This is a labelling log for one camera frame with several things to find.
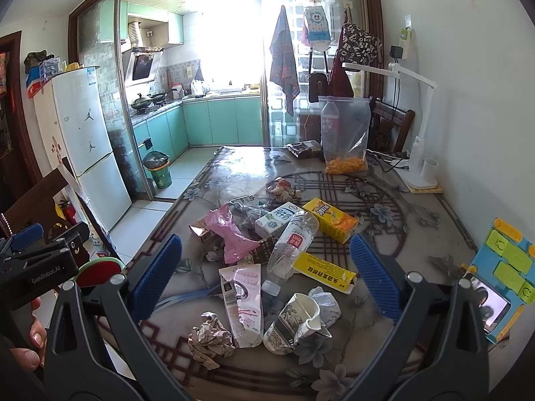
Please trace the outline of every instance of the yellow juice box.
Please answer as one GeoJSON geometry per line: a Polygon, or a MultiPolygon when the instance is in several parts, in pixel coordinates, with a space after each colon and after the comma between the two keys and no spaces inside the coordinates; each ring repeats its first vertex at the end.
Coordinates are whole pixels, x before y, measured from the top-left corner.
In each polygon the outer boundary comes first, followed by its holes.
{"type": "Polygon", "coordinates": [[[308,276],[323,285],[330,286],[336,291],[350,294],[353,289],[353,279],[357,273],[350,272],[338,265],[319,259],[309,253],[303,252],[294,261],[293,269],[308,276]]]}
{"type": "Polygon", "coordinates": [[[314,214],[319,220],[319,229],[339,243],[345,243],[355,232],[358,220],[349,214],[314,198],[303,206],[303,209],[314,214]]]}

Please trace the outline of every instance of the pink snack wrapper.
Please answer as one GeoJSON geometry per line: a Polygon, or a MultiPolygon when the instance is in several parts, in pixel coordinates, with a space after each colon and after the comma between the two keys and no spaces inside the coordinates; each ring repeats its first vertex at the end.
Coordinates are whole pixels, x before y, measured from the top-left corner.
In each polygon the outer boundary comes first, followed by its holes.
{"type": "Polygon", "coordinates": [[[232,221],[232,214],[228,209],[228,204],[224,204],[220,209],[210,211],[204,217],[206,227],[225,240],[225,263],[234,264],[255,250],[260,243],[252,239],[245,238],[240,229],[232,221]]]}

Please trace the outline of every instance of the red fire extinguisher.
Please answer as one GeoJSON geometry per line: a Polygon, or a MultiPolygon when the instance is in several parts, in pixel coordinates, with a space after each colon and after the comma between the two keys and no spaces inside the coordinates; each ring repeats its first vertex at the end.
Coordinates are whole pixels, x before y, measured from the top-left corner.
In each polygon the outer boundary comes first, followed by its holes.
{"type": "Polygon", "coordinates": [[[74,218],[74,216],[76,215],[76,210],[74,209],[74,206],[72,206],[72,204],[69,201],[67,200],[61,201],[60,208],[62,209],[65,217],[67,218],[67,221],[71,223],[71,225],[74,226],[78,223],[76,219],[74,218]]]}

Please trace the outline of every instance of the fingernail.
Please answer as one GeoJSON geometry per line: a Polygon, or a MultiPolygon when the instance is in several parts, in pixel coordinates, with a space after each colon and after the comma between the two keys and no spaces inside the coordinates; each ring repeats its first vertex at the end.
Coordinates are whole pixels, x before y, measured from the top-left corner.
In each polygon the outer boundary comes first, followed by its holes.
{"type": "Polygon", "coordinates": [[[39,355],[35,351],[28,350],[24,353],[26,359],[32,366],[37,366],[39,364],[39,355]]]}
{"type": "Polygon", "coordinates": [[[34,341],[37,342],[37,345],[39,346],[39,348],[43,347],[43,338],[41,337],[39,333],[34,334],[33,339],[34,341]]]}

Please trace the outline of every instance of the desk lamp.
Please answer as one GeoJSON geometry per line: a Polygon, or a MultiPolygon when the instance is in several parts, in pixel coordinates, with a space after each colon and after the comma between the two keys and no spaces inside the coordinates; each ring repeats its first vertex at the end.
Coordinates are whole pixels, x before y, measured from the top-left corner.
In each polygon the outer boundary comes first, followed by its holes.
{"type": "Polygon", "coordinates": [[[424,106],[422,108],[422,123],[420,125],[420,131],[414,139],[413,148],[410,151],[410,158],[402,161],[394,160],[392,161],[392,165],[396,166],[395,171],[400,175],[401,179],[403,179],[403,182],[410,185],[412,188],[435,188],[437,186],[437,181],[434,178],[432,180],[427,180],[422,177],[422,167],[424,164],[425,129],[427,128],[427,121],[429,120],[429,114],[431,112],[433,90],[437,88],[437,83],[428,80],[407,68],[403,68],[399,63],[390,63],[389,69],[373,68],[372,66],[355,63],[343,63],[342,67],[351,71],[366,71],[386,77],[393,77],[395,79],[399,79],[401,74],[405,74],[427,85],[424,106]],[[401,168],[406,165],[409,166],[408,170],[401,168]]]}

